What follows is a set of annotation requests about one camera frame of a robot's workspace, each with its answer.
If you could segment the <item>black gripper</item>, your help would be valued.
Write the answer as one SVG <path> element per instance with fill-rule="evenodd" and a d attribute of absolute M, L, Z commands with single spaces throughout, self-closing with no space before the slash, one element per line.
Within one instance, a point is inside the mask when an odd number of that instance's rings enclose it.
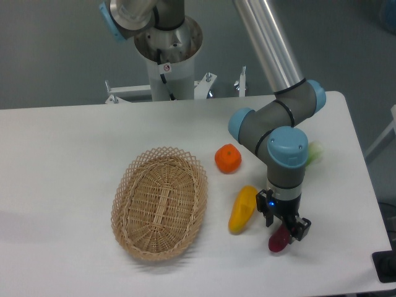
<path fill-rule="evenodd" d="M 271 189 L 263 189 L 256 194 L 257 210 L 263 213 L 265 226 L 270 227 L 273 218 L 279 218 L 289 232 L 288 244 L 294 240 L 301 241 L 311 227 L 311 221 L 299 215 L 300 201 L 301 194 L 292 200 L 281 200 Z"/>

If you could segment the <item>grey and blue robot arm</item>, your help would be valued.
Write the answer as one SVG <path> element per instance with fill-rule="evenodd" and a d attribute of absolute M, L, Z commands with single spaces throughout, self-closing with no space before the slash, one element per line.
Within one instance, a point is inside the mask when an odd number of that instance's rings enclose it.
<path fill-rule="evenodd" d="M 275 95 L 259 110 L 242 108 L 229 120 L 229 133 L 267 166 L 267 185 L 256 196 L 267 225 L 282 221 L 289 243 L 301 241 L 311 222 L 299 215 L 308 138 L 298 124 L 326 103 L 324 89 L 302 75 L 269 1 L 235 1 L 259 62 Z M 133 39 L 152 67 L 155 101 L 194 96 L 191 71 L 176 66 L 200 49 L 202 35 L 183 1 L 104 1 L 100 13 L 112 36 Z"/>

